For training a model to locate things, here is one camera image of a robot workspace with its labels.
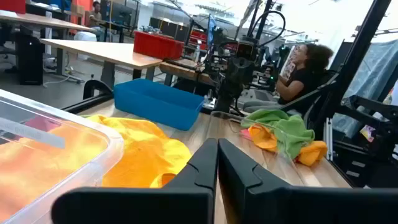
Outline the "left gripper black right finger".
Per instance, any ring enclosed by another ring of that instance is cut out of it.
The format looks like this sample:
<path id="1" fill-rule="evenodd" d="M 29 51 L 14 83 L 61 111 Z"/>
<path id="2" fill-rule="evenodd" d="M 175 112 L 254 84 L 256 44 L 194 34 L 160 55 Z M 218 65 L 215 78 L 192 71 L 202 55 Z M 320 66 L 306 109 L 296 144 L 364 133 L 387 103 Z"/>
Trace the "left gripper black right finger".
<path id="1" fill-rule="evenodd" d="M 290 185 L 227 139 L 219 139 L 219 180 L 235 223 L 397 224 L 396 189 Z"/>

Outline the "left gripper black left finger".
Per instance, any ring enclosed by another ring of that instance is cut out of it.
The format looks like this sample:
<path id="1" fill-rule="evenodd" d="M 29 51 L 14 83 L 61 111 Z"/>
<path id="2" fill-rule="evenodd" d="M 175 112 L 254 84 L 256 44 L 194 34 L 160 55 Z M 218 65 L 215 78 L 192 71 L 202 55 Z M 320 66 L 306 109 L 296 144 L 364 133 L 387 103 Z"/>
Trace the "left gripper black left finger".
<path id="1" fill-rule="evenodd" d="M 80 187 L 54 201 L 53 223 L 213 223 L 218 146 L 207 139 L 158 189 Z"/>

